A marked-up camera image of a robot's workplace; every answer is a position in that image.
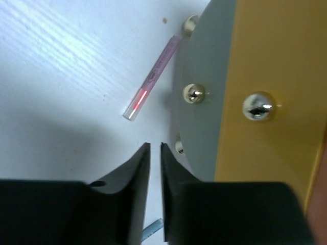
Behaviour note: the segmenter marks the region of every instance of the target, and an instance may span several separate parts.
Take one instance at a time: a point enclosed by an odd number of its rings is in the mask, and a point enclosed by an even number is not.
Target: silver knob
[[[273,109],[272,99],[264,93],[253,93],[243,103],[243,114],[252,121],[267,119]]]
[[[200,84],[188,84],[183,89],[183,98],[187,103],[198,104],[204,100],[205,90]]]

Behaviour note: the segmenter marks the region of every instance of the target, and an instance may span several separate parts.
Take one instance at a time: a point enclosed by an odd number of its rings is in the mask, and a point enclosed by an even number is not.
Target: gold panel
[[[306,207],[327,122],[327,2],[238,0],[216,181],[287,182]],[[267,121],[242,113],[270,94]]]

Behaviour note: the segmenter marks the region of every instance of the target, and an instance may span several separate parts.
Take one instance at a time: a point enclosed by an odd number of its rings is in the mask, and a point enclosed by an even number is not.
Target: white surface
[[[159,145],[174,148],[178,133],[173,61],[136,121],[122,114],[169,38],[207,3],[0,0],[0,178],[90,182],[150,142],[145,226],[160,218]],[[159,234],[144,244],[161,244]]]

